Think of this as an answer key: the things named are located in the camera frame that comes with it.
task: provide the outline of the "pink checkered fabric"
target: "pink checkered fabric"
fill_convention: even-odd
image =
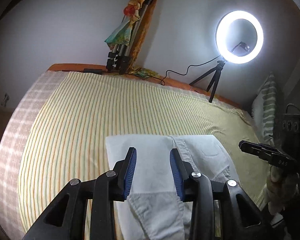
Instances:
[[[47,71],[28,90],[15,109],[0,143],[0,224],[12,240],[25,235],[18,202],[18,173],[23,150],[40,109],[66,77]]]

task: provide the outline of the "orange wooden ledge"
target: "orange wooden ledge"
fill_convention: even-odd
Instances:
[[[85,68],[92,68],[92,69],[102,69],[104,71],[106,71],[106,66],[103,65],[92,65],[92,64],[72,64],[72,63],[62,63],[62,64],[53,64],[48,70],[50,71],[79,71],[82,72]],[[141,77],[138,76],[134,76],[134,75],[128,75],[128,74],[124,74],[123,76],[130,78],[130,79],[137,79],[137,80],[146,80],[148,82],[151,83],[156,83],[156,84],[160,84],[160,80],[155,79],[155,78],[146,78],[143,79]],[[175,88],[180,88],[180,89],[184,89],[184,90],[189,90],[189,91],[194,91],[197,92],[199,94],[203,94],[206,96],[210,96],[210,93],[201,89],[201,88],[196,88],[196,87],[192,87],[188,84],[185,84],[183,82],[177,81],[175,79],[172,78],[165,78],[164,79],[165,85],[166,86],[170,86],[170,87],[175,87]],[[231,106],[237,107],[241,109],[241,106],[227,98],[224,98],[222,96],[218,96],[215,95],[215,98],[217,98],[218,100],[225,102]]]

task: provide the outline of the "person's hand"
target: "person's hand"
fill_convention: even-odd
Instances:
[[[271,215],[280,212],[298,194],[297,182],[299,175],[295,173],[283,176],[282,174],[282,169],[271,166],[267,176],[264,193]]]

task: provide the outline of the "green and white striped pillow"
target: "green and white striped pillow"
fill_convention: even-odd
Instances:
[[[252,104],[252,117],[266,144],[274,146],[273,129],[277,89],[273,73],[267,77]]]

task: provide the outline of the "white wall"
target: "white wall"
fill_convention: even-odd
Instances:
[[[8,107],[54,63],[106,64],[104,40],[118,26],[128,0],[23,0],[0,22],[0,100]],[[290,0],[158,0],[137,64],[164,75],[185,72],[218,55],[215,28],[227,12],[242,9],[261,23],[265,41],[253,61],[227,63],[217,93],[246,104],[273,70],[280,85],[300,56],[300,12]],[[191,82],[211,67],[194,67]],[[198,83],[206,87],[210,78]]]

